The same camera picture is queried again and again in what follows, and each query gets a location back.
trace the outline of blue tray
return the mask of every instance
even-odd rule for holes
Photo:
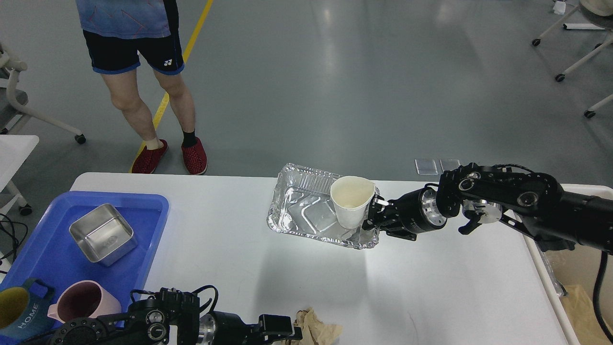
[[[91,263],[68,228],[89,211],[111,204],[134,230],[137,247],[109,267]],[[168,200],[161,195],[67,192],[55,198],[9,270],[0,291],[22,285],[29,277],[55,288],[55,303],[68,286],[82,280],[100,283],[115,296],[123,311],[130,305],[130,291],[143,289],[168,216]],[[0,336],[0,345],[18,341]]]

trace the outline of black sock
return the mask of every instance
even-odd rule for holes
[[[192,133],[183,132],[183,147],[192,147],[196,143],[196,131]]]

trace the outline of yellow floor line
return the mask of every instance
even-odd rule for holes
[[[213,5],[213,0],[208,0],[207,5],[204,7],[204,10],[202,11],[202,14],[200,15],[200,19],[198,19],[198,23],[196,23],[196,27],[194,28],[194,31],[192,31],[191,37],[189,38],[188,44],[185,47],[185,51],[183,52],[183,61],[185,63],[188,62],[191,51],[194,48],[194,45],[196,44],[196,39],[198,38],[198,35],[200,34],[200,30],[202,29],[202,25],[204,24],[204,21],[207,19],[208,11],[211,10],[211,5]],[[159,103],[158,110],[155,112],[155,115],[153,116],[153,127],[155,129],[158,128],[159,122],[162,120],[162,116],[164,116],[166,107],[168,107],[168,102],[169,102],[168,93],[164,93],[164,97],[162,97],[162,101]],[[136,153],[136,157],[134,157],[134,161],[136,161],[136,158],[139,156],[140,152],[144,148],[145,148],[145,142],[143,141],[140,143],[140,147],[139,147],[138,152]]]

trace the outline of blue shirt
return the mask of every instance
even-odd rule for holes
[[[81,28],[101,36],[136,39],[170,35],[163,0],[77,0]]]

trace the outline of teal mug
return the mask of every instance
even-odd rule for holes
[[[30,291],[33,283],[47,288],[44,297]],[[40,279],[29,278],[22,286],[0,292],[0,335],[16,340],[28,339],[48,331],[55,320],[47,317],[55,289]]]

